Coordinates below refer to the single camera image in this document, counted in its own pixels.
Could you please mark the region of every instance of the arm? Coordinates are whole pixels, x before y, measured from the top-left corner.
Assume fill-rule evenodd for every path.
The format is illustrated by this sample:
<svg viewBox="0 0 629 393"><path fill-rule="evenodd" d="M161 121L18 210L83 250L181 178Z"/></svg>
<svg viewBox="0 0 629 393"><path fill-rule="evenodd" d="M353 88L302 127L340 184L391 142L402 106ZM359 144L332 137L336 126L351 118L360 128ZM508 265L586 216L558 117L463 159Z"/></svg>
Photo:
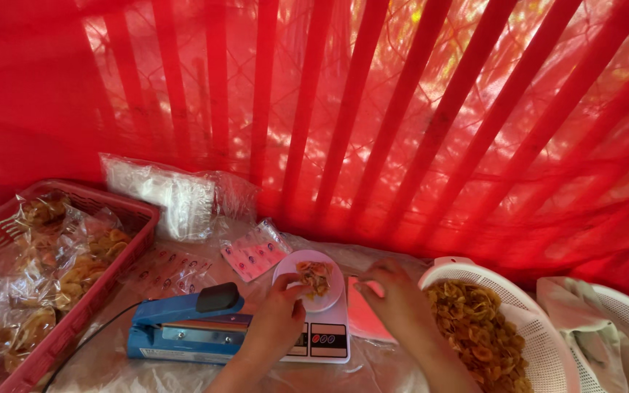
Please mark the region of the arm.
<svg viewBox="0 0 629 393"><path fill-rule="evenodd" d="M480 392L458 355L441 337L426 296L394 259L372 264L359 279L378 281L384 288L384 297L379 297L369 286L356 284L375 315L419 365L431 392Z"/></svg>
<svg viewBox="0 0 629 393"><path fill-rule="evenodd" d="M288 284L300 278L296 273L279 275L266 300L249 325L249 334L205 393L243 393L262 379L271 367L295 345L305 323L305 308L299 298L312 287Z"/></svg>

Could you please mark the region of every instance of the red mesh curtain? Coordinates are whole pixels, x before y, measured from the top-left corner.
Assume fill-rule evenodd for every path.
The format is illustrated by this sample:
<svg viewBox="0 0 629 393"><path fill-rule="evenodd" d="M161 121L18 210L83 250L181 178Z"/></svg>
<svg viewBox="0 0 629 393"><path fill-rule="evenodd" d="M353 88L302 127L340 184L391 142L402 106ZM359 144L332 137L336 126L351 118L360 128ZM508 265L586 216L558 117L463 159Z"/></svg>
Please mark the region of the red mesh curtain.
<svg viewBox="0 0 629 393"><path fill-rule="evenodd" d="M629 294L629 0L0 0L0 201L97 153L315 240Z"/></svg>

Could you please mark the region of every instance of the white colander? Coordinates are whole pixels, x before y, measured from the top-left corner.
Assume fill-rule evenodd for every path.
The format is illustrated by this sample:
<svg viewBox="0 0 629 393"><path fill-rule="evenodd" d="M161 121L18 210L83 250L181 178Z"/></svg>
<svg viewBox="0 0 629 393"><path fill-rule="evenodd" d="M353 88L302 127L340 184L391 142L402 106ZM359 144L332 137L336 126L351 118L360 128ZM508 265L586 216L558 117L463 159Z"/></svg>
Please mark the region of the white colander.
<svg viewBox="0 0 629 393"><path fill-rule="evenodd" d="M433 262L434 266L419 280L419 288L454 279L489 287L499 295L499 310L526 339L521 354L529 361L526 376L535 393L579 392L579 373L570 349L547 314L526 292L468 258L442 257Z"/></svg>
<svg viewBox="0 0 629 393"><path fill-rule="evenodd" d="M602 285L591 284L596 292L598 300L608 311L611 319L620 322L622 325L629 326L629 296L611 288ZM577 369L579 370L579 379L581 382L581 393L606 393L593 373L580 351L572 351L574 360L577 361Z"/></svg>

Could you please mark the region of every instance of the red plastic basket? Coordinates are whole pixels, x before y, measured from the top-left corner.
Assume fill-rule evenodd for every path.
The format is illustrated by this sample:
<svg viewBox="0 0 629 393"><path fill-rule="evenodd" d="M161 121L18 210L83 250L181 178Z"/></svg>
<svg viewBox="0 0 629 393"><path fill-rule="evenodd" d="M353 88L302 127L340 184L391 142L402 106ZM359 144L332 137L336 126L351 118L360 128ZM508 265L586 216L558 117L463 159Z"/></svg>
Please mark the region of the red plastic basket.
<svg viewBox="0 0 629 393"><path fill-rule="evenodd" d="M20 195L30 199L52 190L66 192L75 208L89 214L94 214L102 208L109 208L118 216L124 227L137 231L137 235L81 301L62 318L16 371L0 384L0 392L29 392L48 372L57 354L65 349L103 304L118 281L118 275L135 262L154 240L154 226L159 219L159 211L145 203L63 180L41 181ZM20 234L18 226L13 221L18 206L18 201L12 199L0 208L0 247L13 242Z"/></svg>

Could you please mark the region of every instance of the blue heat sealer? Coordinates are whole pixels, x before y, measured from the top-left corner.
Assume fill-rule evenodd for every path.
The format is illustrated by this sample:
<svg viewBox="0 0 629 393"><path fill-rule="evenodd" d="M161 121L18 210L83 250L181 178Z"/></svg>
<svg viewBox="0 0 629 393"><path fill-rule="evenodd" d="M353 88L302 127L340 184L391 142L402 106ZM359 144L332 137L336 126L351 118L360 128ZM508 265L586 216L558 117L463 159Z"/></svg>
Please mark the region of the blue heat sealer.
<svg viewBox="0 0 629 393"><path fill-rule="evenodd" d="M144 301L135 311L128 357L225 364L244 342L252 316L227 282L197 294Z"/></svg>

